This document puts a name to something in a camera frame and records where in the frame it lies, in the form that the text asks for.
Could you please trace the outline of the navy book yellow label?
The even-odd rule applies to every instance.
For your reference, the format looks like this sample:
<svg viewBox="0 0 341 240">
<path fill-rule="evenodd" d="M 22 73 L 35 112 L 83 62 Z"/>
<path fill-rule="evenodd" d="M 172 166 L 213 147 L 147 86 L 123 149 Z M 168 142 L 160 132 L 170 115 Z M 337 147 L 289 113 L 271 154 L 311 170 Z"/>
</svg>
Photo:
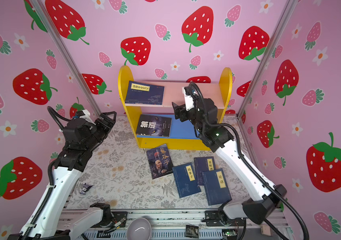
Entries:
<svg viewBox="0 0 341 240">
<path fill-rule="evenodd" d="M 126 104 L 162 105 L 164 86 L 129 81 Z"/>
</svg>

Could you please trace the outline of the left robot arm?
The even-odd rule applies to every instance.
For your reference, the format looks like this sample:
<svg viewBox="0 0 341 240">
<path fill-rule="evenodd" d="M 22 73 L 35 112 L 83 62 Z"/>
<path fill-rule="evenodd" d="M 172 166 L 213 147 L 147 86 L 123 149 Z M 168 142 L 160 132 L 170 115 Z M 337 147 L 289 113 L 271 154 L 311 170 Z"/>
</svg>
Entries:
<svg viewBox="0 0 341 240">
<path fill-rule="evenodd" d="M 65 145 L 56 160 L 48 165 L 49 183 L 31 218 L 10 240 L 75 240 L 90 227 L 109 218 L 110 207 L 93 204 L 69 226 L 60 226 L 64 205 L 86 165 L 107 138 L 116 123 L 117 113 L 101 113 L 95 121 L 87 110 L 76 112 L 72 119 L 59 115 L 51 106 L 47 110 L 65 137 Z"/>
</svg>

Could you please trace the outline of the black wolf cover book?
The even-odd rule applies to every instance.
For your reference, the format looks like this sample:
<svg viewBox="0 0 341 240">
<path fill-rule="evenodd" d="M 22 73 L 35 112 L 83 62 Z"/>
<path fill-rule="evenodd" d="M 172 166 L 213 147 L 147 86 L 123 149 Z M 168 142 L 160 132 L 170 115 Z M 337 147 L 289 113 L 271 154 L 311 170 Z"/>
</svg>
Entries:
<svg viewBox="0 0 341 240">
<path fill-rule="evenodd" d="M 169 137 L 171 121 L 172 118 L 168 117 L 140 115 L 136 134 L 152 137 Z"/>
</svg>

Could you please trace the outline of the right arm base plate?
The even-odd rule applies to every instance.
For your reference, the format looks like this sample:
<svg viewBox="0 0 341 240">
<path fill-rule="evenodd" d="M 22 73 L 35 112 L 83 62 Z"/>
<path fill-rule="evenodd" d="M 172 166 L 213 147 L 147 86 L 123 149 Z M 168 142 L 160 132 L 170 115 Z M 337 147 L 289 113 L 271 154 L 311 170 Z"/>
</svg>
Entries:
<svg viewBox="0 0 341 240">
<path fill-rule="evenodd" d="M 243 227 L 245 219 L 235 218 L 229 219 L 223 211 L 209 210 L 204 212 L 202 223 L 206 223 L 208 227 Z"/>
</svg>

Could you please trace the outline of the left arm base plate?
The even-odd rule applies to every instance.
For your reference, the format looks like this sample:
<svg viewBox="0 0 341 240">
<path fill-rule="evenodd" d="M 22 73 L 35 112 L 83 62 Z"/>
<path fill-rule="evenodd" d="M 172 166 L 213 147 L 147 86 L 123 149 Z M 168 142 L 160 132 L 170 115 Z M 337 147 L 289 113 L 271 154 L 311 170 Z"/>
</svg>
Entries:
<svg viewBox="0 0 341 240">
<path fill-rule="evenodd" d="M 121 212 L 121 211 L 112 211 L 111 216 L 103 217 L 102 221 L 92 228 L 112 228 L 115 223 L 125 219 L 121 224 L 120 227 L 125 227 L 126 219 L 127 219 L 128 212 Z"/>
</svg>

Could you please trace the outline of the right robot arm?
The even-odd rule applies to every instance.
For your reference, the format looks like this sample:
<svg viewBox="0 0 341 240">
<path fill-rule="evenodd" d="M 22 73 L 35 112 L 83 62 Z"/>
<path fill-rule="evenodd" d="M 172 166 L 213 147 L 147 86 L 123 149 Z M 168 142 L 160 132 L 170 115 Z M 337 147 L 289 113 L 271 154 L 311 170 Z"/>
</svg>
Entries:
<svg viewBox="0 0 341 240">
<path fill-rule="evenodd" d="M 217 122 L 218 109 L 212 99 L 204 98 L 194 82 L 184 87 L 182 92 L 185 103 L 181 106 L 172 104 L 175 118 L 181 122 L 191 122 L 196 137 L 226 162 L 249 193 L 250 198 L 242 203 L 224 204 L 224 216 L 231 220 L 243 218 L 258 225 L 266 223 L 284 240 L 286 237 L 267 220 L 267 217 L 283 204 L 293 213 L 301 226 L 303 238 L 308 240 L 309 232 L 304 220 L 285 199 L 286 188 L 283 185 L 275 185 L 242 153 L 236 129 L 230 124 Z"/>
</svg>

